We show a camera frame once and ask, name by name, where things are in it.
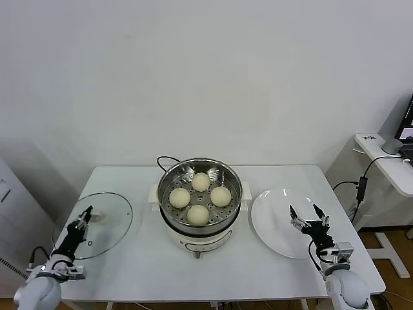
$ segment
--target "white wall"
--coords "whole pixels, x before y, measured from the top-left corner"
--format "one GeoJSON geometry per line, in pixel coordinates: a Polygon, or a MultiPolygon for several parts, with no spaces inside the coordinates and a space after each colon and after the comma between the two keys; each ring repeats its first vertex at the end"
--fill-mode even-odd
{"type": "Polygon", "coordinates": [[[1,1],[0,156],[54,217],[97,165],[168,154],[327,170],[413,92],[412,9],[1,1]]]}

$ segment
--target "steamed bun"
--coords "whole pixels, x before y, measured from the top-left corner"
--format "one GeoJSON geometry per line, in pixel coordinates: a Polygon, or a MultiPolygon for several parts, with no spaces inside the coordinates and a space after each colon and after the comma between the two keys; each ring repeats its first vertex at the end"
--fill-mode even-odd
{"type": "Polygon", "coordinates": [[[208,223],[209,211],[203,205],[193,205],[186,214],[188,223],[195,226],[201,226],[208,223]]]}
{"type": "Polygon", "coordinates": [[[209,176],[205,173],[197,173],[191,181],[192,187],[198,192],[205,192],[210,185],[209,176]]]}
{"type": "Polygon", "coordinates": [[[178,209],[185,208],[190,200],[191,196],[186,189],[174,189],[169,195],[170,204],[178,209]]]}
{"type": "Polygon", "coordinates": [[[211,201],[217,207],[225,207],[231,201],[231,192],[224,186],[216,187],[211,192],[211,201]]]}

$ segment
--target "table leg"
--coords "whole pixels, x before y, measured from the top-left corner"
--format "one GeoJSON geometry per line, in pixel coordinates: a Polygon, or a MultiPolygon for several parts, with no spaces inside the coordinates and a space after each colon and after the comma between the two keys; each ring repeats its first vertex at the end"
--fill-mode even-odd
{"type": "Polygon", "coordinates": [[[372,260],[390,260],[400,278],[410,278],[405,265],[400,259],[400,256],[394,250],[392,244],[383,232],[375,232],[376,238],[383,247],[382,249],[367,249],[372,260]]]}
{"type": "Polygon", "coordinates": [[[218,310],[218,302],[210,302],[211,308],[218,310]]]}
{"type": "Polygon", "coordinates": [[[408,239],[413,239],[413,228],[409,230],[408,232],[406,232],[406,237],[408,239]]]}
{"type": "Polygon", "coordinates": [[[308,310],[307,299],[300,299],[299,301],[301,302],[303,310],[308,310]]]}

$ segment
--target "black cable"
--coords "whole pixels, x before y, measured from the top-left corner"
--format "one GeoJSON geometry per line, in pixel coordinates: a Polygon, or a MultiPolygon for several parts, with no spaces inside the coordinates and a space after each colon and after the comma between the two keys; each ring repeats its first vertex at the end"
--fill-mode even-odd
{"type": "Polygon", "coordinates": [[[380,294],[381,297],[386,301],[386,303],[390,306],[390,310],[393,310],[392,304],[388,301],[388,299],[385,297],[385,295],[380,294]]]}
{"type": "Polygon", "coordinates": [[[351,222],[353,222],[354,219],[356,218],[357,212],[360,208],[360,204],[361,204],[361,201],[357,201],[357,207],[356,207],[356,210],[354,211],[353,218],[351,219],[351,222]]]}
{"type": "Polygon", "coordinates": [[[373,303],[374,309],[376,309],[376,310],[388,310],[387,302],[381,294],[372,295],[371,296],[371,301],[373,303]]]}
{"type": "Polygon", "coordinates": [[[403,158],[402,156],[380,156],[380,157],[377,157],[377,158],[374,158],[371,162],[370,162],[370,164],[367,166],[367,169],[366,169],[366,171],[364,172],[364,175],[363,175],[363,177],[365,178],[366,177],[366,174],[367,174],[367,171],[370,169],[370,167],[373,165],[373,163],[376,161],[376,160],[381,160],[381,159],[383,159],[383,158],[403,158]]]}
{"type": "Polygon", "coordinates": [[[176,160],[178,163],[180,162],[180,160],[177,160],[175,157],[170,157],[170,156],[160,156],[156,159],[156,163],[159,166],[159,168],[161,168],[162,170],[164,170],[166,172],[166,169],[164,167],[162,167],[162,165],[160,164],[159,160],[163,159],[163,158],[167,158],[169,160],[176,160]]]}
{"type": "Polygon", "coordinates": [[[326,263],[326,264],[334,264],[334,262],[333,262],[332,260],[324,260],[324,259],[322,259],[319,254],[317,254],[317,257],[318,257],[318,259],[319,259],[321,262],[323,262],[323,263],[326,263]]]}
{"type": "Polygon", "coordinates": [[[43,252],[43,254],[46,256],[46,259],[49,259],[49,254],[47,254],[47,251],[45,250],[44,247],[42,247],[42,246],[35,247],[34,250],[32,251],[32,254],[30,255],[30,260],[29,260],[29,263],[30,263],[30,264],[34,263],[34,257],[35,257],[36,251],[39,250],[39,249],[40,249],[40,250],[43,252]]]}
{"type": "Polygon", "coordinates": [[[68,262],[67,260],[56,260],[54,262],[54,264],[52,265],[52,270],[54,269],[54,267],[58,264],[58,263],[65,263],[67,264],[67,266],[71,267],[73,266],[73,264],[71,262],[68,262]]]}
{"type": "Polygon", "coordinates": [[[335,187],[333,187],[333,191],[334,191],[337,187],[339,187],[340,185],[342,185],[342,184],[359,185],[359,182],[357,182],[357,181],[342,181],[342,182],[338,183],[335,187]]]}
{"type": "Polygon", "coordinates": [[[308,244],[308,255],[310,255],[310,258],[311,258],[313,264],[316,266],[317,270],[318,270],[318,271],[321,271],[321,267],[318,265],[318,263],[316,262],[316,260],[314,259],[314,257],[312,257],[312,254],[311,254],[311,245],[312,245],[313,243],[314,243],[314,241],[311,240],[311,242],[308,244]]]}

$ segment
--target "desk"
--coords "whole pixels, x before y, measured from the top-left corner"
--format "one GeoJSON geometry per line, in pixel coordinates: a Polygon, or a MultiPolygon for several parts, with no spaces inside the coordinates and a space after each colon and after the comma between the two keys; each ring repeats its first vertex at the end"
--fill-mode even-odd
{"type": "MultiPolygon", "coordinates": [[[[380,156],[389,156],[389,154],[381,149],[385,140],[379,134],[356,134],[354,140],[371,160],[380,156]]],[[[375,161],[375,164],[402,196],[413,197],[413,165],[403,162],[403,160],[385,158],[375,161]]],[[[374,198],[375,201],[385,199],[386,192],[382,192],[381,195],[374,198]]],[[[374,202],[363,209],[360,208],[360,213],[354,221],[354,227],[357,231],[368,221],[368,218],[363,216],[367,213],[372,216],[378,216],[381,214],[381,211],[374,209],[374,202]]],[[[400,278],[409,278],[410,274],[386,235],[382,232],[377,232],[375,235],[383,248],[368,249],[372,259],[389,259],[400,278]]],[[[413,238],[413,230],[409,231],[407,236],[413,238]]]]}
{"type": "MultiPolygon", "coordinates": [[[[331,234],[354,247],[352,271],[370,292],[385,290],[357,232],[317,166],[233,167],[249,182],[253,199],[267,189],[288,187],[325,202],[331,234]]],[[[81,197],[116,192],[132,204],[134,219],[112,250],[79,262],[87,278],[62,284],[63,300],[94,302],[202,302],[284,300],[326,297],[325,284],[310,260],[293,260],[270,250],[253,233],[241,212],[229,241],[194,259],[168,238],[161,215],[152,211],[149,190],[163,171],[158,167],[98,167],[81,197]]]]}
{"type": "MultiPolygon", "coordinates": [[[[380,156],[391,156],[381,149],[385,140],[379,134],[356,134],[354,140],[372,160],[380,156]]],[[[413,197],[413,165],[392,159],[377,160],[374,164],[401,195],[413,197]]]]}

